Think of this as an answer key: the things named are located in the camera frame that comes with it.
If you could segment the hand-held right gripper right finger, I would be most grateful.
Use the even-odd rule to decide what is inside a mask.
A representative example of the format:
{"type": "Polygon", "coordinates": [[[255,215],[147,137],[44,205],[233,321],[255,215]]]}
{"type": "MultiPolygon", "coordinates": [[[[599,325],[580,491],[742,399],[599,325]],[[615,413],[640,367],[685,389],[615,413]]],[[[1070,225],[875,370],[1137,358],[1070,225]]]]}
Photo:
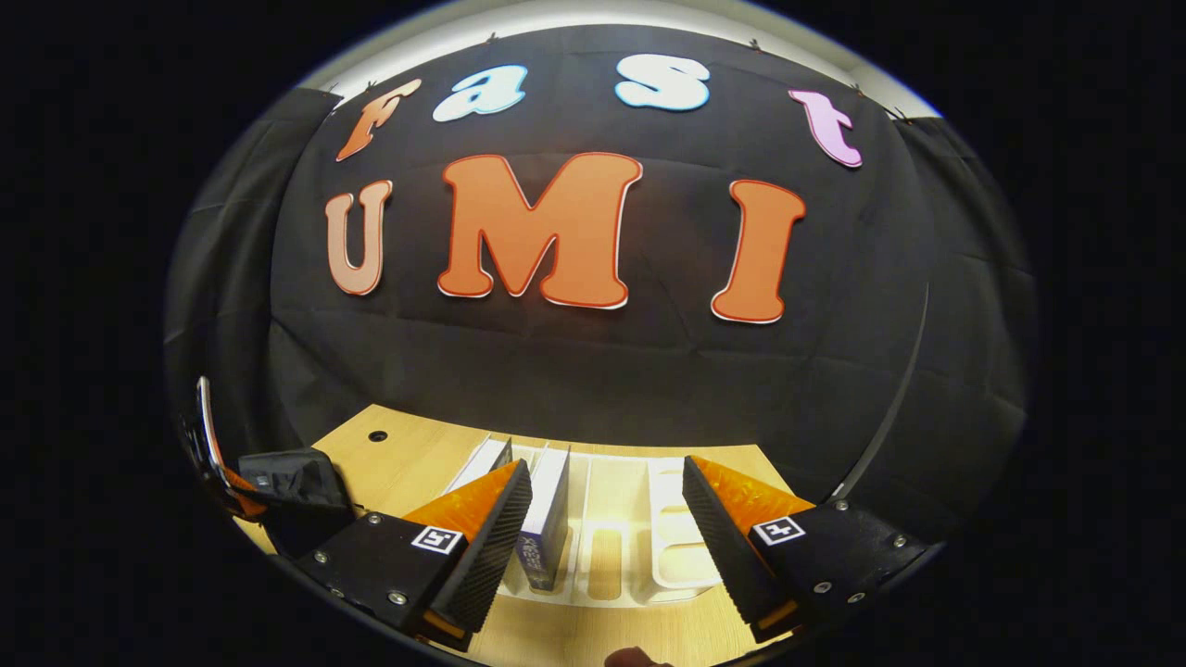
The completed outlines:
{"type": "Polygon", "coordinates": [[[757,642],[842,625],[927,564],[930,542],[848,498],[814,504],[687,456],[682,495],[757,642]]]}

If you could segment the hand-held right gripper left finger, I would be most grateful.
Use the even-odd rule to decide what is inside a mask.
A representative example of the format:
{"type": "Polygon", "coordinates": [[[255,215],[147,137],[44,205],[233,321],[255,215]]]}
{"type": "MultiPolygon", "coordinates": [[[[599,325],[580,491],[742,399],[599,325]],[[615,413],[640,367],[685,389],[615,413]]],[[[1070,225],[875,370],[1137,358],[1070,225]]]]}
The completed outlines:
{"type": "Polygon", "coordinates": [[[509,460],[404,517],[369,512],[294,566],[395,633],[467,649],[531,498],[528,464],[509,460]]]}

